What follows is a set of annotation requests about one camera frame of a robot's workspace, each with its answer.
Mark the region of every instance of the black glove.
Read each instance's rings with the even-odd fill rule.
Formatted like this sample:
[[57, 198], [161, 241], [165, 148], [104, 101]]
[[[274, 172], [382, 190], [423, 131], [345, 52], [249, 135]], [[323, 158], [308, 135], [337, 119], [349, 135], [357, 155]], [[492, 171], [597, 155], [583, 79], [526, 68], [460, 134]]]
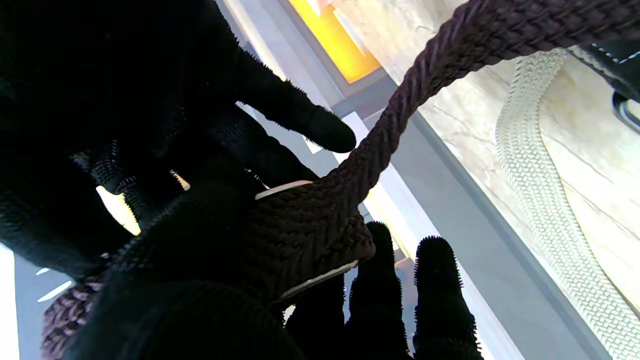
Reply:
[[9, 0], [0, 13], [0, 238], [39, 266], [82, 279], [128, 240], [96, 185], [124, 192], [144, 230], [182, 192], [170, 171], [198, 181], [221, 151], [259, 186], [316, 178], [236, 101], [331, 151], [355, 146], [238, 47], [213, 1]]
[[[358, 267], [344, 323], [344, 276], [301, 294], [285, 328], [308, 359], [411, 359], [402, 321], [402, 289], [394, 271], [391, 235], [381, 223], [367, 228], [376, 255]], [[478, 360], [475, 318], [462, 297], [455, 257], [442, 238], [424, 238], [417, 252], [416, 359]]]
[[50, 344], [63, 359], [304, 359], [266, 309], [234, 287], [252, 177], [226, 156], [196, 174], [109, 266], [86, 324], [62, 348]]

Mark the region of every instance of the marble surface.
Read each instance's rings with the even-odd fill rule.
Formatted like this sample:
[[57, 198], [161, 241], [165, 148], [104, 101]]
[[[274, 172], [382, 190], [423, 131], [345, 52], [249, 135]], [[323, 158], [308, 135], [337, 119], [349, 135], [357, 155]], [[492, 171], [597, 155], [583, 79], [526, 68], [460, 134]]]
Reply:
[[[462, 2], [334, 0], [332, 5], [400, 84], [426, 41]], [[514, 68], [515, 60], [504, 61], [469, 74], [419, 111], [557, 279], [496, 153], [495, 124]], [[640, 309], [640, 135], [612, 114], [611, 92], [602, 78], [568, 58], [545, 94], [540, 128], [593, 252], [614, 284]]]

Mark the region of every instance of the brown braided rope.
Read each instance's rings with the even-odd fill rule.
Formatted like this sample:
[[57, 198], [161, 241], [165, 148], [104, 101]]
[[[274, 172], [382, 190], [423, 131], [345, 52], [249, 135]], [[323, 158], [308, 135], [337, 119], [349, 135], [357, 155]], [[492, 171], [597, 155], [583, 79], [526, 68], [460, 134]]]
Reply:
[[[639, 10], [640, 0], [471, 0], [461, 5], [418, 55], [378, 123], [347, 160], [313, 184], [256, 203], [243, 233], [240, 286], [269, 303], [309, 279], [371, 257], [374, 247], [358, 205], [390, 163], [421, 104], [485, 65], [557, 47], [640, 37]], [[47, 310], [45, 353], [61, 353], [65, 336], [82, 325], [90, 309], [91, 296], [69, 296], [69, 291]]]
[[42, 359], [59, 360], [72, 336], [84, 325], [96, 294], [101, 276], [87, 277], [65, 290], [44, 313]]

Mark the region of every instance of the orange light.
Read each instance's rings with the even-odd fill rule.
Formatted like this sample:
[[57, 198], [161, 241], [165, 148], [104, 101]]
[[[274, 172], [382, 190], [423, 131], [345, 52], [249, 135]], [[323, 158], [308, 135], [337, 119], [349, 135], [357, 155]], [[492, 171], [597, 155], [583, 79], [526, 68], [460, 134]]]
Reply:
[[289, 2], [349, 84], [380, 68], [380, 63], [371, 52], [359, 50], [333, 14], [335, 8], [332, 5], [327, 5], [317, 16], [307, 0]]

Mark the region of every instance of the white rope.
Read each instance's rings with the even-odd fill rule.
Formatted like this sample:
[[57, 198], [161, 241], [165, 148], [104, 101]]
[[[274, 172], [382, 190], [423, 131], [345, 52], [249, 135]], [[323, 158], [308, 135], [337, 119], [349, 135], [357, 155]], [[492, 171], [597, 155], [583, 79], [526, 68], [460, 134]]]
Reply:
[[565, 58], [556, 49], [518, 61], [495, 128], [499, 160], [571, 303], [614, 360], [639, 360], [640, 320], [600, 268], [540, 135], [540, 101]]

